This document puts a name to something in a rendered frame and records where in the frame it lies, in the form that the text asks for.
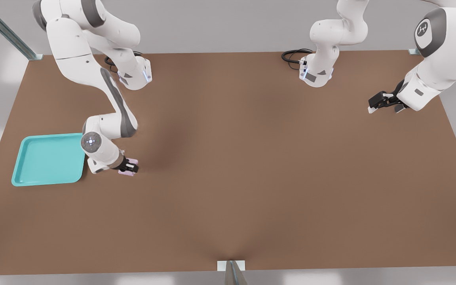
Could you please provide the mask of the pale blue-green tray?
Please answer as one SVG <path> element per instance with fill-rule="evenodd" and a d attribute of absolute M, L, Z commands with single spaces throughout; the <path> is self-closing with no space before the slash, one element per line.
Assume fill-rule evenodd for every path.
<path fill-rule="evenodd" d="M 11 177 L 12 185 L 37 186 L 79 181 L 85 159 L 81 137 L 82 133 L 25 137 Z"/>

